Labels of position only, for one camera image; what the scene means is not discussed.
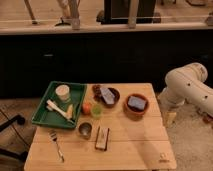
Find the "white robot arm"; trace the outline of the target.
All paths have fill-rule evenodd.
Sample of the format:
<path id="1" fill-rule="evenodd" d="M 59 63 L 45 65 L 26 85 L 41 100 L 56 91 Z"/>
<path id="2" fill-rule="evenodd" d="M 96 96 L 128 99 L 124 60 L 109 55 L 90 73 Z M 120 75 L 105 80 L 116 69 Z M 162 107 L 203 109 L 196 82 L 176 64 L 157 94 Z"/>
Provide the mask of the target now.
<path id="1" fill-rule="evenodd" d="M 213 88 L 205 84 L 207 77 L 207 69 L 197 62 L 175 68 L 166 74 L 166 87 L 158 95 L 165 126 L 174 121 L 175 109 L 185 101 L 198 107 L 205 122 L 213 121 Z"/>

